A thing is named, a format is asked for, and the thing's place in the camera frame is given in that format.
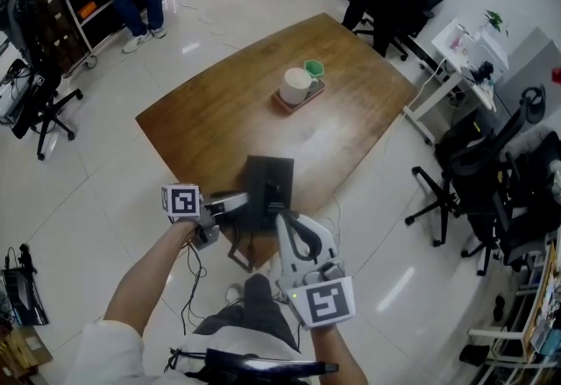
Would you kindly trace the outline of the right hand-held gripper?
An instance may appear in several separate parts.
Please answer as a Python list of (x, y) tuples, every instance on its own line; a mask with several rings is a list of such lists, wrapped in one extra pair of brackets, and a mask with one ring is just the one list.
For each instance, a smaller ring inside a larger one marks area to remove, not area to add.
[(344, 322), (355, 316), (352, 278), (344, 271), (333, 234), (315, 219), (281, 212), (275, 219), (283, 276), (281, 294), (307, 330)]

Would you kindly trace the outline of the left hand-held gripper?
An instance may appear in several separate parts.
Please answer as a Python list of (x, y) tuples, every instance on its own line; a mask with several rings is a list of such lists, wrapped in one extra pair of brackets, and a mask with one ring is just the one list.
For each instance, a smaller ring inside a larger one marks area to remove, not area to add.
[(192, 244), (197, 251), (218, 241), (220, 230), (213, 216), (231, 214), (248, 202), (248, 194), (242, 191), (217, 192), (203, 199), (197, 185), (161, 186), (161, 206), (168, 219), (172, 223), (182, 220), (196, 223)]

